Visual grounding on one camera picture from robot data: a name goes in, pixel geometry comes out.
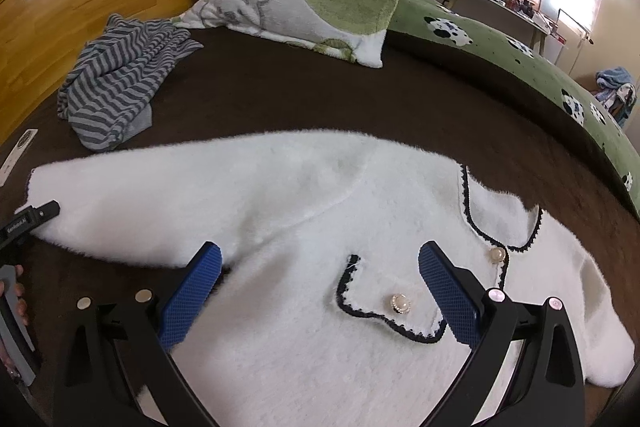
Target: cardigan pocket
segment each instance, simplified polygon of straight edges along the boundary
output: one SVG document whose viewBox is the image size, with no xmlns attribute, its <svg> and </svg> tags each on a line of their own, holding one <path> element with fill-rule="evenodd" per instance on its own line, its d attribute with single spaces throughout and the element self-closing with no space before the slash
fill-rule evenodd
<svg viewBox="0 0 640 427">
<path fill-rule="evenodd" d="M 353 317 L 382 321 L 411 341 L 439 341 L 447 323 L 427 285 L 408 282 L 373 265 L 359 255 L 349 256 L 338 282 L 338 307 Z"/>
</svg>

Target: gold button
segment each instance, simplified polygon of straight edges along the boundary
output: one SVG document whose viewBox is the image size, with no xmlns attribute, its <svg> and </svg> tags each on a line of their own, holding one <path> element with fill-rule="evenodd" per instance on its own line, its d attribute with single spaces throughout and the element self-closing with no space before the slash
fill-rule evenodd
<svg viewBox="0 0 640 427">
<path fill-rule="evenodd" d="M 507 257 L 507 253 L 504 251 L 504 248 L 495 247 L 489 250 L 489 259 L 494 264 L 501 263 Z"/>
<path fill-rule="evenodd" d="M 391 307 L 396 313 L 408 313 L 411 309 L 411 301 L 406 297 L 406 295 L 396 293 L 391 297 Z"/>
</svg>

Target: cardigan sleeve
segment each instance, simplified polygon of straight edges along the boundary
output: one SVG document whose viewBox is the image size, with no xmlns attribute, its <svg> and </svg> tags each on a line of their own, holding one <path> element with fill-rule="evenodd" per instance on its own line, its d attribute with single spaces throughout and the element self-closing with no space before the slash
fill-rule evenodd
<svg viewBox="0 0 640 427">
<path fill-rule="evenodd" d="M 634 367 L 634 343 L 613 309 L 609 286 L 586 251 L 580 279 L 584 298 L 584 378 L 601 387 L 621 385 Z"/>
<path fill-rule="evenodd" d="M 212 241 L 230 263 L 347 198 L 375 147 L 273 133 L 112 152 L 36 168 L 27 204 L 58 201 L 34 234 L 89 257 L 184 266 Z"/>
</svg>

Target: brown bed sheet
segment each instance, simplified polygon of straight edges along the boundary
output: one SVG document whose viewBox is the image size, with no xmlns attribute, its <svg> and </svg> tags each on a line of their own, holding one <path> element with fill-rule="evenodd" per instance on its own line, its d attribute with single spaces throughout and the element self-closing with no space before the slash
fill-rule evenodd
<svg viewBox="0 0 640 427">
<path fill-rule="evenodd" d="M 640 224 L 583 163 L 515 110 L 468 82 L 385 46 L 373 70 L 224 28 L 194 30 L 205 47 L 181 61 L 152 100 L 153 127 L 121 148 L 139 148 L 277 130 L 354 130 L 438 152 L 469 166 L 495 190 L 540 204 L 571 229 L 611 285 L 616 310 L 640 340 Z M 31 169 L 87 156 L 55 95 L 0 146 L 4 158 L 29 127 L 38 135 L 0 188 L 0 219 L 24 202 Z M 25 251 L 31 328 L 44 357 L 32 387 L 44 409 L 66 312 L 83 296 L 100 302 L 154 285 L 161 269 L 109 264 L 34 240 Z M 587 387 L 588 425 L 609 390 Z"/>
</svg>

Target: striped cloth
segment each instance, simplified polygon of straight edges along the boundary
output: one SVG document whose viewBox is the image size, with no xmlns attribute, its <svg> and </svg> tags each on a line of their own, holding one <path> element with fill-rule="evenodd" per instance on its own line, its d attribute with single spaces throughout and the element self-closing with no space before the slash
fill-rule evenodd
<svg viewBox="0 0 640 427">
<path fill-rule="evenodd" d="M 112 150 L 151 126 L 149 101 L 176 62 L 201 47 L 169 20 L 112 14 L 60 86 L 58 116 L 88 149 Z"/>
</svg>

